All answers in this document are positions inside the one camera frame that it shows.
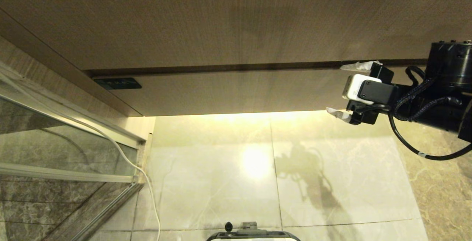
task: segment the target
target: wooden cabinet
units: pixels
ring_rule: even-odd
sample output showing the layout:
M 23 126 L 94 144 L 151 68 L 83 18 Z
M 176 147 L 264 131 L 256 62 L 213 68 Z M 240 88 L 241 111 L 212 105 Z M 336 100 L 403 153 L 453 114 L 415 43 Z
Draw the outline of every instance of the wooden cabinet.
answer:
M 116 106 L 116 98 L 104 98 L 79 73 L 105 70 L 113 76 L 140 68 L 424 59 L 433 41 L 472 37 L 471 7 L 472 0 L 0 0 L 0 34 Z M 141 101 L 125 92 L 112 93 L 147 115 L 298 110 L 312 105 L 299 103 L 306 98 L 283 104 L 286 99 L 277 96 L 295 86 L 299 93 L 305 86 L 317 87 L 294 85 L 297 76 L 325 81 L 324 74 L 183 72 L 139 78 L 145 85 Z M 172 102 L 167 102 L 174 97 L 164 98 L 160 91 L 187 96 L 194 110 L 170 107 Z M 150 110 L 144 97 L 156 94 L 159 105 Z M 204 101 L 210 96 L 213 101 Z

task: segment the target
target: glass shower door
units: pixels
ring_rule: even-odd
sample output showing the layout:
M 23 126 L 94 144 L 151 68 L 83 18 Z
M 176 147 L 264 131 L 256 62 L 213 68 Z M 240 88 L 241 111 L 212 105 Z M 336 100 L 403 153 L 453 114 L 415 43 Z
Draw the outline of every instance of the glass shower door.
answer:
M 119 145 L 136 162 L 137 150 Z M 135 170 L 106 138 L 0 97 L 0 173 L 131 182 Z

